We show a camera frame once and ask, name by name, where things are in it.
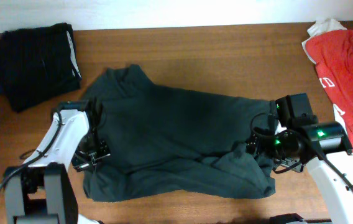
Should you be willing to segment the dark green t-shirt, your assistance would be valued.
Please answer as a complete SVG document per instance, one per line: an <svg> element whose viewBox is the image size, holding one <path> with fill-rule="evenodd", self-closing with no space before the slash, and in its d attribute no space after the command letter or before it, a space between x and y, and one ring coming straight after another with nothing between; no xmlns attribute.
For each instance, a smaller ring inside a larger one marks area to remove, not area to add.
<svg viewBox="0 0 353 224"><path fill-rule="evenodd" d="M154 84L138 65L107 69L85 91L104 112L111 155L84 173L97 202L185 190L225 198L275 193L273 161L247 152L249 124L274 131L275 103Z"/></svg>

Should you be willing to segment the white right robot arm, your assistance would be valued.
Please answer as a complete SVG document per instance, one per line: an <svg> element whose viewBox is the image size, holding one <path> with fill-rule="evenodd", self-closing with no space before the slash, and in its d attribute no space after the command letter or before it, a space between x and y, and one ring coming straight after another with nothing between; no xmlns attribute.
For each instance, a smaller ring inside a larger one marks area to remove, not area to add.
<svg viewBox="0 0 353 224"><path fill-rule="evenodd" d="M247 150L273 160L276 174L307 170L321 192L330 223L353 223L353 147L341 123L320 123L307 94L287 95L275 102L274 131L249 123Z"/></svg>

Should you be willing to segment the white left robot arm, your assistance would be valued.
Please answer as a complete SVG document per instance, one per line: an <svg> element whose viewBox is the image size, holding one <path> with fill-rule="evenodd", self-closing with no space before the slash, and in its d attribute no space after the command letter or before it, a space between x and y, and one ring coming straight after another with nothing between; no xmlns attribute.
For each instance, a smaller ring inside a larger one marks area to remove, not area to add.
<svg viewBox="0 0 353 224"><path fill-rule="evenodd" d="M8 223L90 224L79 213L68 176L94 169L111 155L98 137L103 105L92 100L60 103L39 146L20 166L8 167L0 183Z"/></svg>

